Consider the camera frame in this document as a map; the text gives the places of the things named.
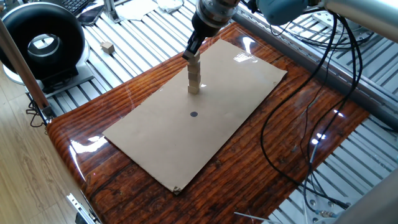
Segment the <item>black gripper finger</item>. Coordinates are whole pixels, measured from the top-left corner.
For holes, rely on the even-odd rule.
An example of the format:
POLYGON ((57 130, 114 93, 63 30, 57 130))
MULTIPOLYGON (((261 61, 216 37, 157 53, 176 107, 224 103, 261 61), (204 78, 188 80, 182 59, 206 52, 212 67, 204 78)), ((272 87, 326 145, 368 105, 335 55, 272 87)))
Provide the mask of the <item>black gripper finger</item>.
POLYGON ((182 58, 184 58, 185 60, 190 60, 191 58, 193 58, 198 52, 198 49, 201 47, 204 39, 205 38, 203 36, 194 31, 187 42, 187 47, 182 54, 182 58))

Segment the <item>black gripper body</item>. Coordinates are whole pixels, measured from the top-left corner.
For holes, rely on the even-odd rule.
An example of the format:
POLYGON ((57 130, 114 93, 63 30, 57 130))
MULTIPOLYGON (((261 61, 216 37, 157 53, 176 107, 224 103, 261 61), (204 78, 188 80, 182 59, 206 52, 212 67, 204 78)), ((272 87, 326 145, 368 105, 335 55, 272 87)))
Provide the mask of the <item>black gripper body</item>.
POLYGON ((193 39, 213 37, 224 26, 224 17, 220 17, 219 14, 196 11, 192 17, 192 26, 193 39))

